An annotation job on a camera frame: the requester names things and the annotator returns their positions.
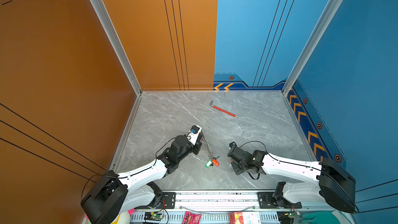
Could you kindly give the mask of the metal keyring with chain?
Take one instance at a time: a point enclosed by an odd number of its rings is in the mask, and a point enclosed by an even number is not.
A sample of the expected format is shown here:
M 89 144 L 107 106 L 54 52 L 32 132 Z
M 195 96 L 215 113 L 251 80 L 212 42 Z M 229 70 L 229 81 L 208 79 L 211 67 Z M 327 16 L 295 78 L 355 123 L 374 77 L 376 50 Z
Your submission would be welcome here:
M 219 157 L 215 157 L 214 156 L 214 154 L 213 154 L 213 152 L 212 152 L 212 150 L 211 150 L 211 148 L 209 146 L 209 143 L 207 142 L 206 137 L 205 137 L 204 134 L 203 134 L 203 137 L 202 137 L 202 142 L 205 145 L 206 151 L 207 151 L 208 156 L 209 156 L 209 160 L 213 160 L 213 159 L 218 160 Z

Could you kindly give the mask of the red key tag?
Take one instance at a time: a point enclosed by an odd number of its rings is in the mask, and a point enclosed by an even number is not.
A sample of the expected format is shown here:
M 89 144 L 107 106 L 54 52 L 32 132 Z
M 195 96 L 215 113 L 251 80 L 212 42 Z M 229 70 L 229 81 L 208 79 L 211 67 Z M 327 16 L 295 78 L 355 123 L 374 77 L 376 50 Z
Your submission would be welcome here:
M 214 165 L 214 166 L 216 166 L 216 167 L 218 167 L 220 164 L 219 164 L 219 162 L 216 160 L 216 159 L 213 159 L 212 160 L 212 164 Z

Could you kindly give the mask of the green key tag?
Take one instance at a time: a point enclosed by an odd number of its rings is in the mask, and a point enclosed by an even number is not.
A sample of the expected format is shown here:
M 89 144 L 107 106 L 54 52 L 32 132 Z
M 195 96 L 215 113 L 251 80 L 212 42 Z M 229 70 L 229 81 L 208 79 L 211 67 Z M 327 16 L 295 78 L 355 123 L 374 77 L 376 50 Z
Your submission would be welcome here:
M 213 162 L 212 162 L 212 160 L 209 160 L 209 161 L 205 164 L 205 168 L 209 168 L 209 167 L 211 167 L 211 166 L 213 166 Z

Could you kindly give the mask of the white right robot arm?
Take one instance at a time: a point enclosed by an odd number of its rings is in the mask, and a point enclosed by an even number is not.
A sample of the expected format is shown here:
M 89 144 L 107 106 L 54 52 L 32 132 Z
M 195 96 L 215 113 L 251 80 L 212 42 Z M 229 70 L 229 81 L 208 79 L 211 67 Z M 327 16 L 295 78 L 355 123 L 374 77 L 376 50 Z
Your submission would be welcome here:
M 236 175 L 277 175 L 296 181 L 279 182 L 271 196 L 259 193 L 258 200 L 266 206 L 302 208 L 303 202 L 317 202 L 345 213 L 358 210 L 355 204 L 356 181 L 333 159 L 300 161 L 279 157 L 266 150 L 249 153 L 234 142 L 229 147 L 228 157 Z

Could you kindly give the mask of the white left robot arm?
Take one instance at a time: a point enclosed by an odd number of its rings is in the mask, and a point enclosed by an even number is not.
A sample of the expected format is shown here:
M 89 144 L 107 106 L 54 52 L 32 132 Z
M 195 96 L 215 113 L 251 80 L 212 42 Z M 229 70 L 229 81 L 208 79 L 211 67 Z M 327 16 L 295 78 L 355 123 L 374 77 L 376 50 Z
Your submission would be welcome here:
M 202 138 L 202 127 L 193 125 L 188 134 L 172 138 L 170 147 L 162 147 L 149 164 L 119 174 L 105 172 L 81 199 L 87 219 L 92 224 L 110 224 L 137 207 L 158 206 L 163 192 L 155 181 L 172 174 L 191 153 L 198 154 Z

